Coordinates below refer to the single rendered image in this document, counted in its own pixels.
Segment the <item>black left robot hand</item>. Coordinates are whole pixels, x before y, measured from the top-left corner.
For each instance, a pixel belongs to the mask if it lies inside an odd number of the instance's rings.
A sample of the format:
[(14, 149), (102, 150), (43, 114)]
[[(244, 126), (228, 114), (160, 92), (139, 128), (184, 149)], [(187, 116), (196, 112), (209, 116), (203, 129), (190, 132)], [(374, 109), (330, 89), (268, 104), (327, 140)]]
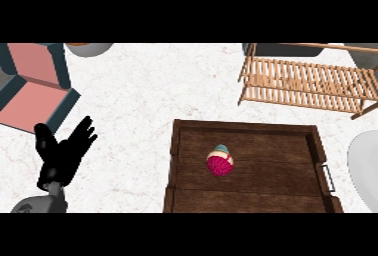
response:
[(48, 185), (58, 182), (69, 186), (89, 148), (98, 139), (94, 120), (89, 116), (79, 123), (70, 137), (61, 142), (46, 124), (35, 126), (36, 150), (43, 160), (38, 187), (48, 191)]

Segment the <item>magenta bell pepper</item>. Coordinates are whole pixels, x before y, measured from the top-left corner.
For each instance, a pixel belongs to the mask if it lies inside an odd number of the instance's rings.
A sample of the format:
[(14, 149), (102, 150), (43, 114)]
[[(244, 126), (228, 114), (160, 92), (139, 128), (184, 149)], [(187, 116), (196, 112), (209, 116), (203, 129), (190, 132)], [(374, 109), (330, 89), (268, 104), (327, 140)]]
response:
[(229, 149), (219, 144), (207, 156), (207, 168), (216, 176), (227, 176), (234, 170), (234, 165)]

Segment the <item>dark brown wooden tray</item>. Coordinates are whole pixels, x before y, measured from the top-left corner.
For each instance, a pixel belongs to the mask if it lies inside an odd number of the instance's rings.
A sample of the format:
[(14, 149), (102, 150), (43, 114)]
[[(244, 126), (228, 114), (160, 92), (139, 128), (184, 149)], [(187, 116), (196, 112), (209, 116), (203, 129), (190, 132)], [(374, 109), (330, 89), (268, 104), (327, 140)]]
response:
[[(224, 144), (234, 170), (216, 176), (207, 156)], [(340, 213), (318, 128), (176, 120), (165, 211)]]

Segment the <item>light wooden tiered shelf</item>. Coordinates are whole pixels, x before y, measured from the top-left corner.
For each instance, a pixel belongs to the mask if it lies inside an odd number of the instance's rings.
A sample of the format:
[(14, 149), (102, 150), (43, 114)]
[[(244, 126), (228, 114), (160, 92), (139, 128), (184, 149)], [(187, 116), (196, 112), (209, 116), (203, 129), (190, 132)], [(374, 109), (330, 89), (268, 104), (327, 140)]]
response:
[(354, 113), (358, 119), (378, 109), (374, 69), (333, 66), (256, 56), (252, 43), (238, 81), (244, 100)]

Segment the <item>pink and teal open box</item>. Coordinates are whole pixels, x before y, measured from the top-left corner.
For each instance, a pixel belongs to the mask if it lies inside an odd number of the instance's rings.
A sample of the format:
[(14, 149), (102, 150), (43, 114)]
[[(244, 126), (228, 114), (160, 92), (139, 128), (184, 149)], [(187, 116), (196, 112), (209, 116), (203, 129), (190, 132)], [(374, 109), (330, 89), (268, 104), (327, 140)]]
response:
[(45, 123), (57, 132), (77, 103), (63, 43), (0, 43), (0, 124), (26, 132)]

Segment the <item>grey round bowl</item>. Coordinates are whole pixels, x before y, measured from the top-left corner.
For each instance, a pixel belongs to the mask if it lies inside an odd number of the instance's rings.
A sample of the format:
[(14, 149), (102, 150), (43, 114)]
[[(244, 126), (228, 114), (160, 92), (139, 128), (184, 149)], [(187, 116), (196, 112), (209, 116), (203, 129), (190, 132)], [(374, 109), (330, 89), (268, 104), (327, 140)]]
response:
[(113, 43), (89, 43), (83, 45), (67, 45), (71, 52), (80, 57), (95, 57), (104, 54), (113, 47)]

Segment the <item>dark grey rectangular container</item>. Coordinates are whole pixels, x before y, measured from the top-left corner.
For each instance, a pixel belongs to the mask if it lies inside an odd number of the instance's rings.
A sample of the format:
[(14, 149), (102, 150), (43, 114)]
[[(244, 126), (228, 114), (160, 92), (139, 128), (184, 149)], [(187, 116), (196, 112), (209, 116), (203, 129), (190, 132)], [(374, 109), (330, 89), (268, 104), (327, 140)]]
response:
[(259, 43), (256, 55), (260, 57), (317, 57), (322, 48), (293, 46), (278, 43)]

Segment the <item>white rounded appliance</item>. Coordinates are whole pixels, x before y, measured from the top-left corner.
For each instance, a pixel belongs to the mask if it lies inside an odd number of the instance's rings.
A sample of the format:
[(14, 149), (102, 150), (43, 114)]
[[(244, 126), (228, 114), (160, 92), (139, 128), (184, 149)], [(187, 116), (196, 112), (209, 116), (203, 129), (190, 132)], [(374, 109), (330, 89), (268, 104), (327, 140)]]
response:
[(378, 213), (378, 130), (361, 133), (349, 146), (348, 165), (355, 188), (374, 213)]

